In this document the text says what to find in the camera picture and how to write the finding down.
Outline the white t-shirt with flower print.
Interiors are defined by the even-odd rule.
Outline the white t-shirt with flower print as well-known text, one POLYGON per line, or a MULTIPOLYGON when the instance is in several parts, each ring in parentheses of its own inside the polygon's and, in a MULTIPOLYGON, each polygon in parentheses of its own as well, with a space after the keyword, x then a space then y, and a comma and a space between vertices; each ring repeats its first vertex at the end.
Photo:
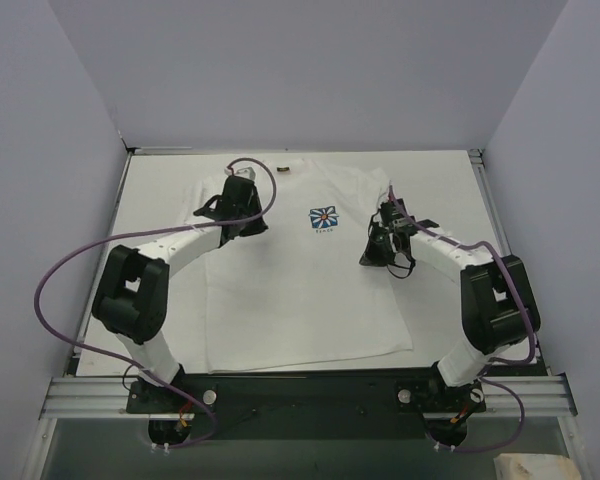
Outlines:
POLYGON ((247 371, 412 350, 387 271, 360 264, 387 174, 305 158, 254 171, 267 228, 195 264, 203 309, 192 317, 199 342, 188 367, 247 371))

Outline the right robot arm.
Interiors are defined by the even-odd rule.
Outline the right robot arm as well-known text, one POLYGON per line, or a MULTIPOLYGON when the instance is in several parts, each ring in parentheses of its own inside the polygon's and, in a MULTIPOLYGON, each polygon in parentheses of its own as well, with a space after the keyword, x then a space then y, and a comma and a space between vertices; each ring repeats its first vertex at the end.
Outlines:
POLYGON ((439 224, 410 216, 393 194, 371 216, 367 236, 361 265, 404 280, 423 263, 460 288, 461 336, 433 366, 439 383, 463 387, 494 364, 536 359, 541 320, 519 257, 501 256, 487 241, 463 244, 439 224))

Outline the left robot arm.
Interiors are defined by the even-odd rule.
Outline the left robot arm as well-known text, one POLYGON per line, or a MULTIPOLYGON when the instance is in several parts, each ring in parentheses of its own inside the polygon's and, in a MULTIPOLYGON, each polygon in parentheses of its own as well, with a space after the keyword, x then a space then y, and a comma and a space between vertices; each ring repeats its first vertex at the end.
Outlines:
POLYGON ((162 333, 171 278, 235 238, 268 229, 252 168, 229 175, 222 192, 194 215, 210 224, 189 226, 135 248, 113 248, 91 308, 91 315, 124 345, 140 377, 152 384, 150 400, 167 412, 179 408, 185 398, 185 387, 176 380, 183 368, 162 333))

